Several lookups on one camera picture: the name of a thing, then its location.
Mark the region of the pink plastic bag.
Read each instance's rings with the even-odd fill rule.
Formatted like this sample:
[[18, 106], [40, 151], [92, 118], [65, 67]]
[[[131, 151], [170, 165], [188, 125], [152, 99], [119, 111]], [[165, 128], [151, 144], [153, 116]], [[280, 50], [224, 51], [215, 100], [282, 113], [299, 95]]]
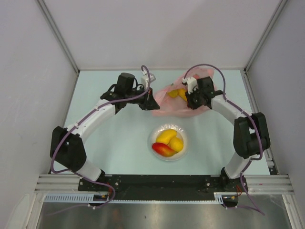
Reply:
[[173, 116], [180, 118], [194, 117], [202, 114], [205, 111], [210, 110], [207, 106], [201, 106], [196, 110], [192, 110], [187, 107], [187, 102], [179, 96], [171, 98], [167, 95], [167, 92], [184, 88], [187, 91], [187, 86], [182, 84], [184, 75], [181, 75], [172, 84], [165, 86], [163, 89], [154, 93], [154, 99], [160, 106], [159, 110], [153, 110], [153, 116]]

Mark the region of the yellow fake mango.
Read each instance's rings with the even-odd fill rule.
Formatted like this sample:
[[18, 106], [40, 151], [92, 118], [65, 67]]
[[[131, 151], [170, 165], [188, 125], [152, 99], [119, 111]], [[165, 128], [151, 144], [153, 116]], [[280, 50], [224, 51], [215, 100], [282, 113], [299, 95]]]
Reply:
[[156, 138], [156, 143], [169, 144], [170, 140], [177, 136], [177, 131], [173, 129], [163, 130]]

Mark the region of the red fake mango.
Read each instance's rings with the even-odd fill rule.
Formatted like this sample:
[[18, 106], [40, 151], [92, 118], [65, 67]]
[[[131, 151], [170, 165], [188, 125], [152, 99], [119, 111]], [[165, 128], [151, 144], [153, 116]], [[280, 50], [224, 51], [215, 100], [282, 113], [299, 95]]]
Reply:
[[152, 144], [152, 149], [163, 157], [172, 157], [177, 153], [164, 143], [154, 143]]

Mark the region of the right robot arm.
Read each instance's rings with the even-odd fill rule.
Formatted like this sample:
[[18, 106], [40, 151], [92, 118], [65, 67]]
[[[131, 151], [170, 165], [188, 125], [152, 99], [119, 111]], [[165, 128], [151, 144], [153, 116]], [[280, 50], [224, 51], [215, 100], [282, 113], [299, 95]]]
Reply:
[[221, 90], [215, 90], [211, 77], [184, 78], [182, 84], [187, 87], [185, 96], [187, 106], [193, 110], [207, 106], [220, 113], [234, 126], [233, 146], [235, 152], [230, 162], [222, 168], [220, 187], [232, 191], [237, 182], [243, 184], [240, 176], [252, 161], [260, 160], [263, 152], [270, 147], [270, 137], [265, 115], [249, 114], [226, 98]]

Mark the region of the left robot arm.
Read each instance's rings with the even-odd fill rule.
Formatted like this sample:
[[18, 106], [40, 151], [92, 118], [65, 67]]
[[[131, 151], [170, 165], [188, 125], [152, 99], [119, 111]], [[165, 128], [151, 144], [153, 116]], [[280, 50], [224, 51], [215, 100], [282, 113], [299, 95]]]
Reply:
[[121, 73], [115, 84], [100, 96], [95, 107], [75, 124], [56, 127], [52, 132], [51, 161], [65, 167], [81, 177], [89, 179], [89, 186], [99, 191], [105, 186], [105, 172], [89, 161], [85, 152], [85, 141], [106, 120], [117, 114], [127, 104], [136, 104], [144, 111], [160, 107], [153, 97], [152, 73], [143, 70], [141, 82], [130, 73]]

